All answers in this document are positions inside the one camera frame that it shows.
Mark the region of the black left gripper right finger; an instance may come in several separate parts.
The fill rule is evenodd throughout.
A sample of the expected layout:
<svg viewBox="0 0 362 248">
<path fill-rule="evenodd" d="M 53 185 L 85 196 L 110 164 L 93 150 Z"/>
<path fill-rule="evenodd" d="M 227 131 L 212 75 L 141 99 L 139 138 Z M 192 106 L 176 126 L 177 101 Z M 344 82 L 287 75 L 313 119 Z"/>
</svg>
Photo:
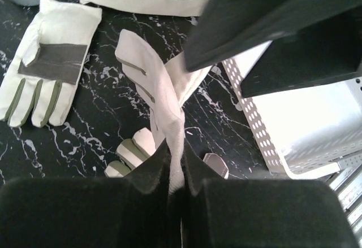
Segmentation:
<svg viewBox="0 0 362 248">
<path fill-rule="evenodd" d="M 185 247 L 358 247 L 318 180 L 225 180 L 184 147 Z"/>
</svg>

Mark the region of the white glove grey palm patch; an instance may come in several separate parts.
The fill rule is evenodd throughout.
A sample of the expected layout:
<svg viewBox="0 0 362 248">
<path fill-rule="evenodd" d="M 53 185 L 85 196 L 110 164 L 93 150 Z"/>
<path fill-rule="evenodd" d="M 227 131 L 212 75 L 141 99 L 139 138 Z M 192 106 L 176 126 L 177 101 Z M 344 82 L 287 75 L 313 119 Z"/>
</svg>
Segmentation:
<svg viewBox="0 0 362 248">
<path fill-rule="evenodd" d="M 101 19 L 101 8 L 40 0 L 1 83 L 2 121 L 64 124 Z"/>
</svg>

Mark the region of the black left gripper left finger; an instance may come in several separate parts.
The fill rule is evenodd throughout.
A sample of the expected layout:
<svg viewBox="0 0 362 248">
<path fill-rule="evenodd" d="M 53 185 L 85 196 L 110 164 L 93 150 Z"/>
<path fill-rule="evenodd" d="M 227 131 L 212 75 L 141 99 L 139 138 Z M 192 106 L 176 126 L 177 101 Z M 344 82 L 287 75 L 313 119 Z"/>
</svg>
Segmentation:
<svg viewBox="0 0 362 248">
<path fill-rule="evenodd" d="M 18 178 L 1 187 L 2 247 L 169 247 L 166 143 L 125 177 Z"/>
</svg>

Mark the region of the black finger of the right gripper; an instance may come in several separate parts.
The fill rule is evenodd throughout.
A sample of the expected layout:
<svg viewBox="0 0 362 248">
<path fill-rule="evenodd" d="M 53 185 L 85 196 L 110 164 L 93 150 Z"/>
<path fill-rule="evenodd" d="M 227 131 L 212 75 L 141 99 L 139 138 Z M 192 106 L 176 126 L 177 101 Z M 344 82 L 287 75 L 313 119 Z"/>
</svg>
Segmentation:
<svg viewBox="0 0 362 248">
<path fill-rule="evenodd" d="M 184 45 L 186 70 L 233 56 L 243 97 L 361 76 L 361 0 L 210 0 Z"/>
</svg>

